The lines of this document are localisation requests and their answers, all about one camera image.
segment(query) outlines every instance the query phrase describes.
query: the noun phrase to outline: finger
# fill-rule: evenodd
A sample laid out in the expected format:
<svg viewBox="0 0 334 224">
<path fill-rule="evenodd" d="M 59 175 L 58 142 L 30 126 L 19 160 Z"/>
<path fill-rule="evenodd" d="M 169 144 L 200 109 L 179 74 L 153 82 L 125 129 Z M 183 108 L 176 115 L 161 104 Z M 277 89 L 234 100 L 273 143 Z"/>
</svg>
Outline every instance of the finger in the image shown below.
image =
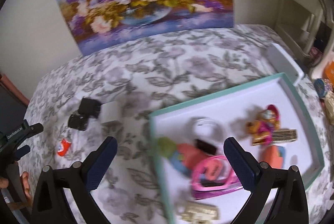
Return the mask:
<svg viewBox="0 0 334 224">
<path fill-rule="evenodd" d="M 25 193 L 25 197 L 27 198 L 28 205 L 32 207 L 32 196 L 30 192 L 28 190 L 25 190 L 24 193 Z"/>
<path fill-rule="evenodd" d="M 0 188 L 7 188 L 7 187 L 8 187 L 8 180 L 0 177 Z"/>
<path fill-rule="evenodd" d="M 21 182 L 24 190 L 30 191 L 29 173 L 24 171 L 21 175 Z"/>
</svg>

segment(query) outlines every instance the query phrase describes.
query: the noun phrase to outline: blue gripper pad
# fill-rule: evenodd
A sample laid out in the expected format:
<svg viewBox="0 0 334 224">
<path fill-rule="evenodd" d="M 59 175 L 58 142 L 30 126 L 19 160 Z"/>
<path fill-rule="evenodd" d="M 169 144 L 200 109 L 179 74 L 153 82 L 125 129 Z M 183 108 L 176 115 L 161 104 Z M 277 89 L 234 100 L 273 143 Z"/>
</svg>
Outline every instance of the blue gripper pad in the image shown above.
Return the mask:
<svg viewBox="0 0 334 224">
<path fill-rule="evenodd" d="M 107 137 L 82 163 L 81 177 L 88 191 L 97 189 L 117 153 L 117 140 Z"/>
<path fill-rule="evenodd" d="M 244 189 L 253 192 L 260 169 L 258 161 L 249 152 L 245 152 L 234 137 L 224 142 L 224 154 Z"/>
</svg>

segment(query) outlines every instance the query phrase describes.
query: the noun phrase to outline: white tray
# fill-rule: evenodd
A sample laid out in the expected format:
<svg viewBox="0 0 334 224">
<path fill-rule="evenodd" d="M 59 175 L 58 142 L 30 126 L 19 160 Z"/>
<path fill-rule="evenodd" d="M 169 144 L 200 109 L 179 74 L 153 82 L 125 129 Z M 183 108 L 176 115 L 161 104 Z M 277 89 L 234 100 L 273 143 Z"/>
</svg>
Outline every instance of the white tray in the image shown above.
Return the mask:
<svg viewBox="0 0 334 224">
<path fill-rule="evenodd" d="M 169 137 L 177 143 L 193 143 L 189 134 L 189 122 L 193 118 L 208 117 L 218 121 L 223 129 L 222 147 L 227 137 L 235 137 L 245 151 L 259 159 L 261 146 L 251 146 L 251 138 L 245 132 L 245 124 L 255 119 L 256 114 L 269 104 L 277 106 L 281 115 L 281 128 L 297 129 L 298 140 L 281 143 L 286 148 L 284 169 L 297 165 L 305 189 L 315 180 L 324 167 L 320 142 L 306 107 L 295 87 L 284 73 L 275 74 L 232 87 L 175 106 L 151 113 L 151 136 L 153 144 L 157 137 Z M 170 224 L 189 224 L 176 215 L 180 201 L 193 200 L 190 180 L 176 171 L 157 153 L 156 170 L 162 189 L 162 200 Z M 226 195 L 204 199 L 199 203 L 215 205 L 220 210 L 220 220 L 213 223 L 230 223 L 240 211 L 250 192 L 239 190 Z M 258 222 L 261 223 L 269 212 L 276 189 L 272 189 Z"/>
</svg>

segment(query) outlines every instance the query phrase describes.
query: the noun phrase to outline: gray leaf pattern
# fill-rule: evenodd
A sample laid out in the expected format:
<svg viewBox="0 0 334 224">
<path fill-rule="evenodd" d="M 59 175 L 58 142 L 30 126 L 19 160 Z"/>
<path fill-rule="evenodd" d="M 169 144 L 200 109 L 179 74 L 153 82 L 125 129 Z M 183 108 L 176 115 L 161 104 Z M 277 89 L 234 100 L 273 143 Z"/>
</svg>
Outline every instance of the gray leaf pattern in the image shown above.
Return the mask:
<svg viewBox="0 0 334 224">
<path fill-rule="evenodd" d="M 94 191 L 101 210 L 111 223 L 167 223 L 159 184 L 150 155 L 149 114 L 159 108 L 201 97 L 275 73 L 265 50 L 275 42 L 290 50 L 280 37 L 263 25 L 235 28 L 177 31 L 110 47 L 90 56 L 75 58 L 44 76 L 31 98 L 25 118 L 29 124 L 42 123 L 44 132 L 28 139 L 31 152 L 19 161 L 30 173 L 34 194 L 44 165 L 69 167 L 83 161 L 108 135 L 118 143 L 118 154 Z M 316 126 L 325 168 L 308 189 L 310 223 L 323 217 L 332 194 L 330 171 L 332 135 L 318 96 L 305 77 L 298 93 Z M 82 97 L 106 103 L 118 101 L 124 125 L 110 128 L 90 119 L 85 132 L 67 127 Z M 63 137 L 73 144 L 65 157 L 55 148 Z M 77 207 L 72 208 L 83 223 Z"/>
</svg>

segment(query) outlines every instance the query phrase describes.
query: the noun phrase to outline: orange can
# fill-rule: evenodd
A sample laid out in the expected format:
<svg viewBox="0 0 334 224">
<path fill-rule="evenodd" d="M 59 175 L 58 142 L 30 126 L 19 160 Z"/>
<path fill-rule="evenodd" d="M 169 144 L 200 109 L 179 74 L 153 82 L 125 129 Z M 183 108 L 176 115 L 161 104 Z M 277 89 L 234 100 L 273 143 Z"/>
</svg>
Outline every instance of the orange can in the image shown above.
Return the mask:
<svg viewBox="0 0 334 224">
<path fill-rule="evenodd" d="M 71 139 L 69 139 L 68 137 L 63 138 L 58 147 L 57 154 L 59 156 L 64 156 L 67 153 L 68 149 L 71 147 L 71 144 L 72 144 Z"/>
</svg>

